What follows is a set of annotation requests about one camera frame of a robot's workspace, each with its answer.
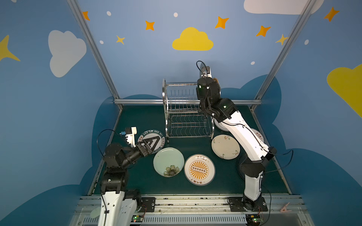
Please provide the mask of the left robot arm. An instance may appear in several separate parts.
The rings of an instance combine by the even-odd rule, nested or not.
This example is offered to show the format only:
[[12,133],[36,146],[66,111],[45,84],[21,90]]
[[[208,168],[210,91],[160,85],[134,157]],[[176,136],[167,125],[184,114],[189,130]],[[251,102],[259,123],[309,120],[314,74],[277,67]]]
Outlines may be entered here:
[[136,219],[135,212],[154,212],[155,198],[142,198],[140,191],[127,190],[128,167],[140,158],[153,153],[154,141],[142,140],[131,147],[112,143],[105,149],[106,170],[100,183],[101,208],[99,226],[129,226]]

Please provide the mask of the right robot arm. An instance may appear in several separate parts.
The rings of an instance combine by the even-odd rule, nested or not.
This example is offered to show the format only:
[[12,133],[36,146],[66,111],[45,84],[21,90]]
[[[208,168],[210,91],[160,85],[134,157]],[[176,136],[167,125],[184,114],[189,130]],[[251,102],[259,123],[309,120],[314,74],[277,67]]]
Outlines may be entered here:
[[199,78],[196,91],[200,109],[224,125],[245,150],[247,157],[238,165],[238,171],[245,175],[242,206],[247,211],[258,211],[264,202],[261,188],[263,173],[276,155],[276,148],[261,141],[230,99],[221,98],[221,88],[215,79]]

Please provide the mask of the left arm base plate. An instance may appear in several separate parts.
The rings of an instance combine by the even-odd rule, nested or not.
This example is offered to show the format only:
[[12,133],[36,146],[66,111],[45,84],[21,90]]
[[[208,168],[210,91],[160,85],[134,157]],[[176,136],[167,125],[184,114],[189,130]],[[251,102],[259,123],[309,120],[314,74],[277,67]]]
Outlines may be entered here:
[[156,205],[155,197],[141,197],[137,200],[136,212],[154,212]]

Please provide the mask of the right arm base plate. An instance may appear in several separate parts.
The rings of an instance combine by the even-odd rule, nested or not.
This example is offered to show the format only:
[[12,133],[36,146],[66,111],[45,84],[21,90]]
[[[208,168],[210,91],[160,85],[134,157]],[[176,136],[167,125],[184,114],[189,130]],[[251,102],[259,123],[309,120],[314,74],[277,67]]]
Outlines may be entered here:
[[253,201],[247,197],[229,197],[227,202],[230,206],[231,212],[265,212],[268,207],[265,199],[260,196],[257,200]]

